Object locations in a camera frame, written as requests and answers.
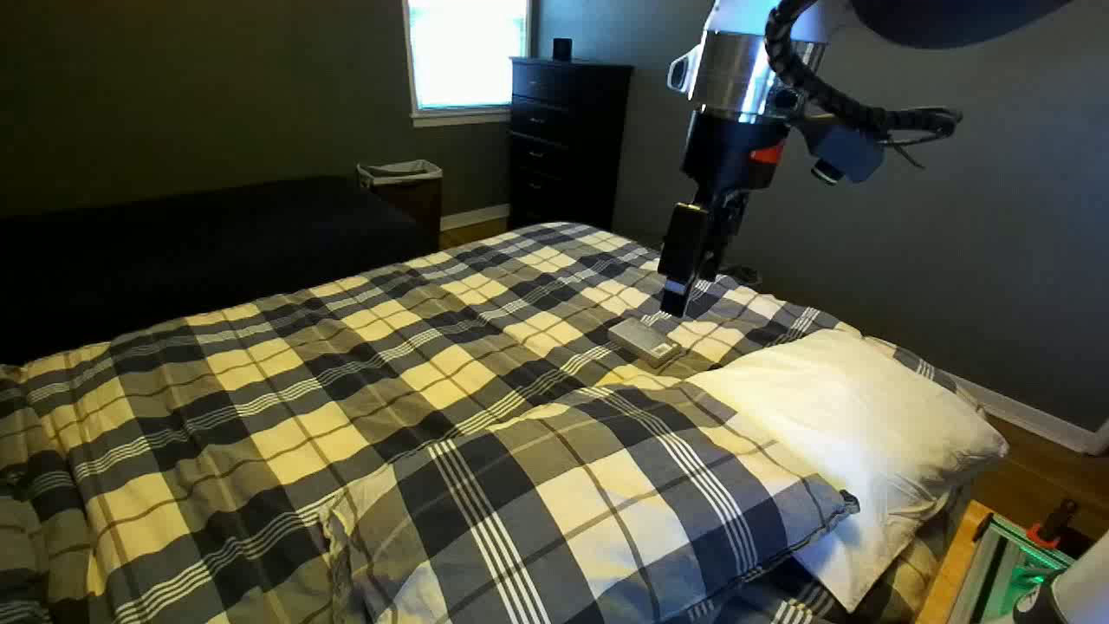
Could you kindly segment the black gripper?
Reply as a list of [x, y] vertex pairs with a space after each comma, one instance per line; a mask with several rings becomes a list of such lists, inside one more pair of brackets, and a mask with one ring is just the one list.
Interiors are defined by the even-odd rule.
[[673, 209], [658, 262], [667, 275], [658, 300], [669, 314], [693, 320], [715, 305], [718, 280], [704, 278], [718, 275], [749, 195], [774, 179], [782, 140], [782, 122], [693, 117], [682, 172], [698, 179], [698, 195]]

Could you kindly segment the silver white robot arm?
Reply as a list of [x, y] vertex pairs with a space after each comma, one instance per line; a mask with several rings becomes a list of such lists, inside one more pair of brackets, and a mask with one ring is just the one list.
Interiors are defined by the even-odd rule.
[[693, 105], [682, 172], [698, 183], [673, 209], [662, 241], [662, 307], [687, 312], [698, 280], [715, 280], [745, 202], [782, 156], [802, 98], [774, 72], [767, 17], [779, 0], [715, 0], [699, 42], [669, 65], [667, 85]]

